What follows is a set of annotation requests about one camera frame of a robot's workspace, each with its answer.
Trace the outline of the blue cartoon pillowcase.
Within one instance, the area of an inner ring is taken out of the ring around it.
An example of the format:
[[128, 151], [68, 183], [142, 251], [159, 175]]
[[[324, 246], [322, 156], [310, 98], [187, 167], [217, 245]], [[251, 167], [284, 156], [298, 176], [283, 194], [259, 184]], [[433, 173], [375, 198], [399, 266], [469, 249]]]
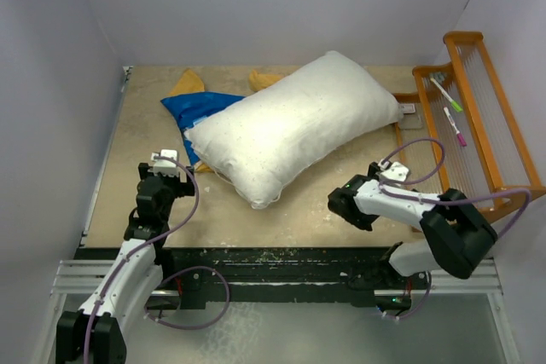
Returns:
[[212, 169], [201, 161], [184, 132], [242, 99], [242, 95], [205, 91], [205, 84], [198, 74], [192, 69], [186, 69], [169, 95], [161, 100], [180, 129], [185, 152], [196, 171], [212, 172]]

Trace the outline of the white pillow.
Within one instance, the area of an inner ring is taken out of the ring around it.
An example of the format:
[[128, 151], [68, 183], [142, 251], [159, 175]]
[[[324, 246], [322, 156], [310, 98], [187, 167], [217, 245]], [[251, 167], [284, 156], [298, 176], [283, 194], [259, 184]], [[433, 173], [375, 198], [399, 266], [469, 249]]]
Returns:
[[329, 51], [184, 135], [252, 208], [264, 209], [311, 165], [401, 117], [392, 93], [355, 61]]

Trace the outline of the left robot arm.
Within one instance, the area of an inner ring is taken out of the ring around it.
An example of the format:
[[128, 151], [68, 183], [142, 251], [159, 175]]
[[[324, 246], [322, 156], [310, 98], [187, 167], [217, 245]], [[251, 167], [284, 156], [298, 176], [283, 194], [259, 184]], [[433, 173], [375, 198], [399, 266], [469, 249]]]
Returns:
[[136, 207], [112, 267], [87, 300], [63, 312], [56, 324], [57, 363], [125, 362], [132, 322], [154, 288], [166, 289], [175, 280], [162, 247], [173, 203], [195, 195], [194, 171], [178, 162], [176, 151], [164, 149], [141, 163], [138, 173]]

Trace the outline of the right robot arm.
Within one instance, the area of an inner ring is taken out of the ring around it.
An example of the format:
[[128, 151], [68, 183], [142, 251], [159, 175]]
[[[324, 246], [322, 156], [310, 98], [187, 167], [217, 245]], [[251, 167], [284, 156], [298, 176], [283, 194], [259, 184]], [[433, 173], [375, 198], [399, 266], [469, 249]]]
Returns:
[[361, 230], [384, 217], [418, 228], [424, 239], [393, 246], [380, 266], [380, 281], [399, 288], [413, 274], [442, 269], [465, 280], [496, 244], [498, 234], [473, 201], [450, 188], [424, 194], [356, 175], [328, 195], [328, 209]]

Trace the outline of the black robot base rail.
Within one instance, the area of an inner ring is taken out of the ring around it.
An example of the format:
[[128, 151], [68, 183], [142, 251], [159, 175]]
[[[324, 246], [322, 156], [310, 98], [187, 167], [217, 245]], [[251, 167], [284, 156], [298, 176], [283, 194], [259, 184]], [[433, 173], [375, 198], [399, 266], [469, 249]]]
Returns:
[[[182, 309], [204, 309], [210, 302], [231, 303], [348, 303], [353, 307], [376, 307], [396, 314], [410, 310], [411, 294], [376, 296], [367, 287], [376, 284], [399, 285], [403, 279], [386, 263], [385, 247], [341, 248], [177, 248], [162, 249], [164, 274], [152, 290]], [[105, 258], [113, 264], [112, 249], [83, 249], [77, 260]], [[299, 286], [267, 287], [264, 290], [237, 288], [234, 292], [227, 279], [335, 280], [344, 272], [348, 287]]]

